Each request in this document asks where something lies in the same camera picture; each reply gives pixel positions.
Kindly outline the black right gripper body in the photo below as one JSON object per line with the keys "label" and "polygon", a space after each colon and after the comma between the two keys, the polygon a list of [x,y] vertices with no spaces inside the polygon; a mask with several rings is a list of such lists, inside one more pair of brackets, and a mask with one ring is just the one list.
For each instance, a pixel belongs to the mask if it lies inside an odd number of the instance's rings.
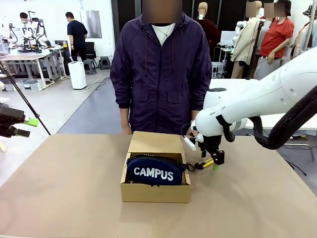
{"label": "black right gripper body", "polygon": [[203,136],[203,143],[200,144],[201,151],[215,152],[221,144],[221,135]]}

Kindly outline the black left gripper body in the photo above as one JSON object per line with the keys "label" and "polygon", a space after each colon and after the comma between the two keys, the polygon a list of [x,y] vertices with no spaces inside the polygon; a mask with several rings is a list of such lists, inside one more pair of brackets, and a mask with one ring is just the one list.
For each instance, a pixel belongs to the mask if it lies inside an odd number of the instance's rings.
{"label": "black left gripper body", "polygon": [[0,107],[0,135],[1,136],[20,136],[21,131],[14,127],[17,123],[24,123],[24,112],[10,107]]}

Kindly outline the person right hand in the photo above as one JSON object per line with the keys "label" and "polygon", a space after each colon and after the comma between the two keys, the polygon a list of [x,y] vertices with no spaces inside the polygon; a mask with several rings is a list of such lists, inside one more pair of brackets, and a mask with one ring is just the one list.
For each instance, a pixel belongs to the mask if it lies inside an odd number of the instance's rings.
{"label": "person right hand", "polygon": [[129,122],[122,122],[121,123],[122,133],[125,135],[133,134]]}

